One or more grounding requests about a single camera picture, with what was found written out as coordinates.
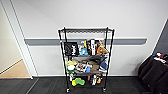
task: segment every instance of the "baseboard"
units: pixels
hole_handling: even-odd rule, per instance
[[[8,69],[12,68],[14,65],[16,65],[17,63],[19,63],[21,60],[19,60],[18,62],[14,63],[13,65],[9,66],[8,68],[6,68],[5,70],[3,70],[2,72],[0,72],[0,74],[4,73],[5,71],[7,71]]]

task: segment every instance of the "gray carpet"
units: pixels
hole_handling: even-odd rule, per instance
[[[72,87],[69,94],[152,94],[138,77],[108,77],[106,93],[102,92],[104,82],[91,86]],[[66,94],[65,77],[40,77],[31,79],[1,79],[1,94]]]

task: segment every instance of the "yellow toy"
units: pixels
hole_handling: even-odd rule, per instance
[[[76,86],[77,84],[75,83],[75,80],[72,80],[72,85]]]
[[[78,63],[78,61],[71,61],[71,60],[69,60],[69,61],[66,61],[66,65],[75,65],[76,63]]]

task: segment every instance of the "floor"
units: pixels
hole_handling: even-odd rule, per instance
[[[72,87],[70,94],[104,94],[102,85]],[[0,79],[1,94],[66,94],[65,77],[34,77],[34,79]],[[138,77],[113,77],[107,79],[105,94],[152,94]]]
[[[30,78],[23,60],[20,60],[12,67],[0,74],[0,79],[6,78]]]

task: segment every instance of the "white wall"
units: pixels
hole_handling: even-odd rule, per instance
[[[0,3],[0,72],[21,59],[16,39]]]
[[[144,45],[114,45],[109,75],[137,75],[138,66],[152,53],[168,17],[167,0],[11,1],[25,39],[58,39],[57,30],[64,26],[108,26],[116,30],[115,38],[147,38]],[[64,74],[60,47],[29,49],[39,76]]]

